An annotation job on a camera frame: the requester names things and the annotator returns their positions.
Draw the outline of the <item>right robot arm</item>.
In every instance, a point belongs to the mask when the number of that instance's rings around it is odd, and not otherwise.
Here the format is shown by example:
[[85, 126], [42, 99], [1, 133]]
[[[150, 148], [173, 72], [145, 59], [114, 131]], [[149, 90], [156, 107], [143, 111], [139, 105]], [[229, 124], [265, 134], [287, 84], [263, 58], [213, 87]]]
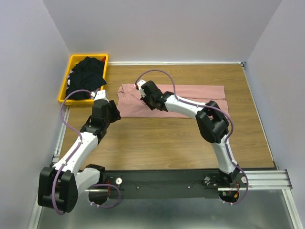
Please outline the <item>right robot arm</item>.
[[227, 113], [222, 111], [215, 101], [200, 103], [184, 99], [172, 92], [145, 93], [140, 90], [141, 100], [151, 110], [175, 112], [194, 119], [197, 122], [202, 138], [211, 143], [219, 165], [219, 181], [225, 187], [230, 187], [236, 182], [240, 173], [228, 138], [232, 131], [228, 130], [232, 120]]

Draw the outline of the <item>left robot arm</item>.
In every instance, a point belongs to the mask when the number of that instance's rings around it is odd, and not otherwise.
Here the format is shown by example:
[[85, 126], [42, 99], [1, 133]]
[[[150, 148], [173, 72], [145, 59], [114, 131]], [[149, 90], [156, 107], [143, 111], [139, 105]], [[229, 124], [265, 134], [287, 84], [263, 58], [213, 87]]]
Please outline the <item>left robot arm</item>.
[[101, 142], [111, 123], [120, 120], [120, 112], [113, 100], [94, 101], [92, 114], [81, 128], [73, 146], [52, 167], [44, 167], [39, 176], [38, 205], [52, 208], [58, 214], [71, 212], [79, 195], [93, 186], [105, 185], [105, 168], [88, 165], [79, 169], [86, 157]]

